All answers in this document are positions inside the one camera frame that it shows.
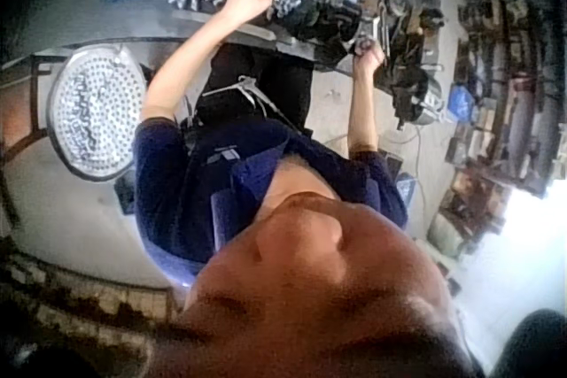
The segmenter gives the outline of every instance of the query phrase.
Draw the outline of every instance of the wrist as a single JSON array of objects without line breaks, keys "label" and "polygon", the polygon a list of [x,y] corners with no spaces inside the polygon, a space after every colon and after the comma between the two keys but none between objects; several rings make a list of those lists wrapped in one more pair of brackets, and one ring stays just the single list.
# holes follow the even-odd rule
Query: wrist
[{"label": "wrist", "polygon": [[360,83],[368,83],[374,86],[374,73],[367,70],[353,70],[353,80]]},{"label": "wrist", "polygon": [[225,8],[216,12],[214,16],[225,27],[230,28],[231,32],[244,24],[244,22],[241,22],[242,20],[237,17],[237,14],[233,11],[227,11]]}]

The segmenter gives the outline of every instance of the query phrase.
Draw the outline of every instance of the man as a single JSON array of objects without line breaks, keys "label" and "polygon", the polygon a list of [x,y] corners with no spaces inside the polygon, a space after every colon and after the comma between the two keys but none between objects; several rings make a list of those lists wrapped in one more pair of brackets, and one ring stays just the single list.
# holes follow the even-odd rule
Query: man
[{"label": "man", "polygon": [[[150,374],[467,374],[445,283],[400,230],[406,209],[377,154],[380,49],[353,65],[351,160],[243,113],[203,126],[189,152],[174,122],[179,100],[214,47],[271,3],[228,0],[148,89],[135,142],[138,225],[162,270],[191,286]],[[281,109],[302,128],[302,108]]]}]

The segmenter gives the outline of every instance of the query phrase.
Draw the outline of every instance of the navy blue shirt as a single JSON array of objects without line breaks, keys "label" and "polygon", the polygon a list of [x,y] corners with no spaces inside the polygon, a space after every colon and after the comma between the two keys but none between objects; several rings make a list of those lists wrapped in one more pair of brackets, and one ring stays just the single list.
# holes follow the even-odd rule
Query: navy blue shirt
[{"label": "navy blue shirt", "polygon": [[149,119],[136,131],[136,219],[163,272],[190,285],[227,241],[248,227],[276,170],[302,157],[343,201],[366,204],[403,228],[406,207],[376,152],[347,160],[276,120],[202,130],[191,152],[178,126]]}]

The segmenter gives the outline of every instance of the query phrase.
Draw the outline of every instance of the round metal tray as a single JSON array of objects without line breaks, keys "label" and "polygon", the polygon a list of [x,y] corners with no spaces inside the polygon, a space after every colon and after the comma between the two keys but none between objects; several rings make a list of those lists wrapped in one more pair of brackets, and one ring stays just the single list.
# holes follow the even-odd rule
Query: round metal tray
[{"label": "round metal tray", "polygon": [[71,173],[107,181],[133,160],[132,142],[146,81],[131,52],[99,44],[64,64],[48,100],[48,131]]}]

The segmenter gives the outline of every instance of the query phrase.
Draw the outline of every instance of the black pants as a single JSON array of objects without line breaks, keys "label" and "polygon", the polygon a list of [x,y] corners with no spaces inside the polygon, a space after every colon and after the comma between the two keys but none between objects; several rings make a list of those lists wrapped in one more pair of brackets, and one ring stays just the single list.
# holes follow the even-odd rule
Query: black pants
[{"label": "black pants", "polygon": [[[311,103],[311,62],[225,43],[211,61],[211,67],[204,93],[235,84],[241,75],[253,77],[258,88],[297,129],[305,127]],[[259,113],[237,90],[201,97],[196,105],[196,116],[206,126]]]}]

